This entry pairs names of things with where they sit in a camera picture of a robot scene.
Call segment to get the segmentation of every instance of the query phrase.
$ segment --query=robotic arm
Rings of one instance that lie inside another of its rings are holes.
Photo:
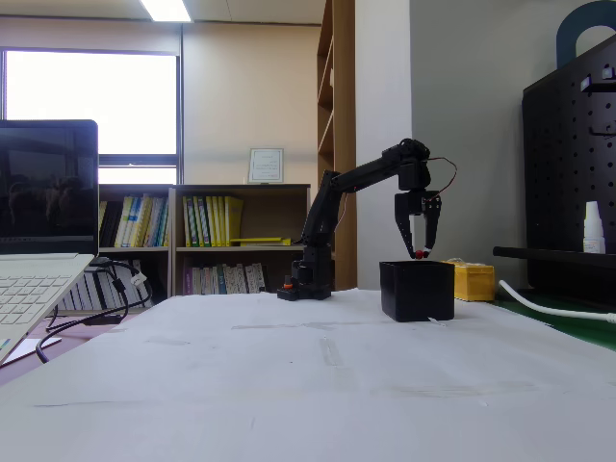
[[[441,213],[439,192],[426,191],[430,184],[427,159],[430,151],[419,141],[403,140],[383,151],[382,157],[347,173],[326,170],[299,242],[304,245],[303,260],[292,265],[278,298],[295,301],[323,300],[331,296],[331,241],[338,225],[340,201],[344,193],[357,193],[368,186],[398,176],[396,223],[412,259],[429,255],[436,242]],[[426,244],[423,251],[413,249],[411,215],[424,215]]]

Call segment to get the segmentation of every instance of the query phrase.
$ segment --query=black shelf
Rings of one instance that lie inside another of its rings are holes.
[[[494,247],[492,253],[495,257],[542,260],[544,262],[572,263],[576,265],[616,269],[616,255],[516,247]]]

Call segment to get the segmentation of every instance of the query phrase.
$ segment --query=window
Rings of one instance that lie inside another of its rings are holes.
[[[129,166],[147,183],[175,176],[175,56],[7,51],[5,60],[7,119],[95,120],[101,183],[132,182]]]

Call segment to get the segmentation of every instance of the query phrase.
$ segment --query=white laptop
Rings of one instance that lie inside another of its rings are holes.
[[[98,254],[97,134],[0,121],[0,364]]]

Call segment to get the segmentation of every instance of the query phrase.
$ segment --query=bookshelf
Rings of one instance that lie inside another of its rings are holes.
[[[317,50],[317,175],[345,173],[355,158],[355,0],[327,0]],[[346,200],[345,218],[332,243],[334,288],[357,287],[357,208]]]
[[[168,197],[169,186],[162,185],[100,185],[99,200],[122,202],[128,195]],[[173,230],[169,228],[169,241]],[[153,290],[153,302],[171,296],[171,251],[169,247],[100,247],[98,253],[112,260],[140,260],[141,272],[147,276]]]
[[[291,273],[291,262],[301,257],[302,245],[264,245],[254,247],[185,247],[184,195],[231,195],[244,201],[242,238],[280,236],[297,241],[310,210],[310,185],[100,185],[100,200],[120,202],[127,195],[147,193],[169,199],[169,246],[101,247],[100,255],[114,260],[141,261],[142,272],[152,282],[160,302],[183,295],[186,267],[216,264],[261,263],[267,267],[269,289],[282,286]]]
[[[231,195],[244,201],[241,238],[285,237],[297,241],[310,208],[309,185],[203,185],[176,186],[169,190],[169,212],[173,232],[170,243],[171,293],[184,294],[186,268],[217,264],[250,265],[267,268],[269,289],[282,287],[291,273],[291,263],[301,257],[301,245],[259,247],[186,247],[183,196]]]

